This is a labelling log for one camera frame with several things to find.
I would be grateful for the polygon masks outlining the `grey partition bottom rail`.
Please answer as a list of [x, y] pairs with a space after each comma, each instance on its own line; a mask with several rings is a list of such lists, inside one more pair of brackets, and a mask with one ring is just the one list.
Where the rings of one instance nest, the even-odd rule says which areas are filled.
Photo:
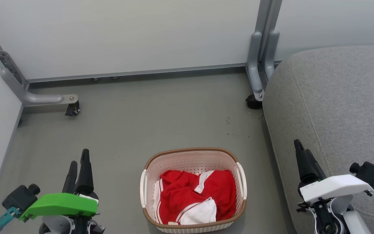
[[62, 77], [46, 77], [38, 79], [28, 79], [28, 83], [40, 83], [40, 82], [55, 82], [55, 81], [67, 81], [67, 80], [80, 80], [80, 79], [92, 79], [92, 78], [107, 78], [116, 76], [133, 76], [133, 75], [149, 75], [149, 74], [160, 74], [160, 73], [172, 73], [172, 72], [194, 72], [194, 71], [207, 71], [214, 69], [230, 69], [230, 68], [241, 68], [245, 67], [247, 63], [235, 63], [226, 65], [211, 65], [211, 66], [198, 66], [190, 68], [172, 68], [172, 69], [159, 69], [151, 71], [131, 71], [131, 72], [116, 72], [116, 73], [103, 73], [103, 74], [88, 74], [88, 75], [75, 75], [75, 76], [62, 76]]

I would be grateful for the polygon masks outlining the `red shorts with white stripe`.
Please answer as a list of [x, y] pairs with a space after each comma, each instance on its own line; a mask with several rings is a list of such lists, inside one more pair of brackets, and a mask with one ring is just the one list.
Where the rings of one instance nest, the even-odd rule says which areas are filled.
[[160, 212], [180, 213], [193, 203], [200, 203], [207, 199], [194, 189], [198, 185], [198, 175], [186, 171], [169, 170], [160, 175], [162, 179]]

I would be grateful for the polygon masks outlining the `grey fabric sofa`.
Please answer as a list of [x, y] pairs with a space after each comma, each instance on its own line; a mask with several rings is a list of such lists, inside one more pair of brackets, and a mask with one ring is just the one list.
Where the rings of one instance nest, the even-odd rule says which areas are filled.
[[374, 45], [298, 52], [270, 77], [263, 110], [298, 234], [314, 234], [302, 201], [294, 140], [309, 149], [327, 176], [349, 174], [357, 162], [374, 164]]

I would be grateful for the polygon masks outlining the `grey partition foot single bar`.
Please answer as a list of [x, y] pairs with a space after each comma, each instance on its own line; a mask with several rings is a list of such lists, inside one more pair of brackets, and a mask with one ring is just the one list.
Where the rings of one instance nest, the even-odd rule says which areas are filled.
[[26, 107], [43, 106], [43, 105], [69, 105], [72, 107], [79, 106], [78, 96], [69, 95], [41, 95], [33, 94], [27, 90], [28, 82], [21, 73], [11, 56], [5, 52], [0, 45], [0, 62], [2, 68], [0, 75], [5, 83], [9, 86], [16, 97]]

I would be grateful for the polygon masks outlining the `grey partition post double foot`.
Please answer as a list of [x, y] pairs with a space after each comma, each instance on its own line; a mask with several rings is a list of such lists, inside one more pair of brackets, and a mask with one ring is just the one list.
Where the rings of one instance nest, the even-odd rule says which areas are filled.
[[280, 33], [275, 26], [282, 0], [260, 0], [257, 22], [251, 35], [246, 72], [257, 100], [264, 99], [264, 83], [275, 69], [275, 54]]

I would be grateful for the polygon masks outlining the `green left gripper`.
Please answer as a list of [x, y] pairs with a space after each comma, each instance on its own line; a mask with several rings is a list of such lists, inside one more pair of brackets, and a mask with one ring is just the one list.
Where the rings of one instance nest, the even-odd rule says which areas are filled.
[[79, 175], [77, 169], [77, 162], [72, 161], [62, 193], [41, 196], [19, 217], [19, 220], [27, 222], [28, 219], [35, 219], [38, 216], [80, 215], [92, 217], [97, 214], [98, 204], [95, 200], [73, 194], [83, 194], [86, 196], [94, 194], [92, 164], [88, 149], [83, 149], [82, 151]]

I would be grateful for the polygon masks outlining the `pink white laundry basket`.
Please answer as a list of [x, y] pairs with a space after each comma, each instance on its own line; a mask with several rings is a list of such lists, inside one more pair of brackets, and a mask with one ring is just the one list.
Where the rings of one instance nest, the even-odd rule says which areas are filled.
[[[232, 218], [200, 225], [162, 225], [153, 213], [155, 183], [168, 170], [201, 174], [212, 170], [229, 170], [236, 183], [236, 213]], [[147, 221], [164, 233], [195, 234], [222, 230], [233, 224], [245, 211], [247, 181], [238, 159], [222, 148], [185, 148], [157, 153], [146, 163], [140, 179], [140, 200]]]

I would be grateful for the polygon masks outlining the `black caster wheel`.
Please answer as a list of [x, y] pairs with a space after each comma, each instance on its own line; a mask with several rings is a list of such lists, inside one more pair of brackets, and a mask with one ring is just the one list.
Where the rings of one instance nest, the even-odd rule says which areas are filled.
[[245, 102], [249, 109], [259, 110], [263, 107], [262, 101], [257, 100], [255, 95], [249, 95]]
[[75, 116], [80, 113], [80, 105], [79, 101], [76, 101], [75, 103], [71, 103], [68, 105], [65, 115], [66, 116]]

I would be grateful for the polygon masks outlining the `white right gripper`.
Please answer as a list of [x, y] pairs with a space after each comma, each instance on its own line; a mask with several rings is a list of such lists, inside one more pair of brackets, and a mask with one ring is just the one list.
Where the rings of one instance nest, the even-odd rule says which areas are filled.
[[312, 152], [305, 149], [299, 139], [294, 140], [294, 147], [300, 181], [311, 183], [314, 181], [315, 175], [321, 180], [300, 188], [300, 193], [306, 203], [315, 203], [320, 199], [327, 200], [365, 191], [374, 194], [374, 189], [368, 183], [353, 175], [336, 175], [327, 178]]

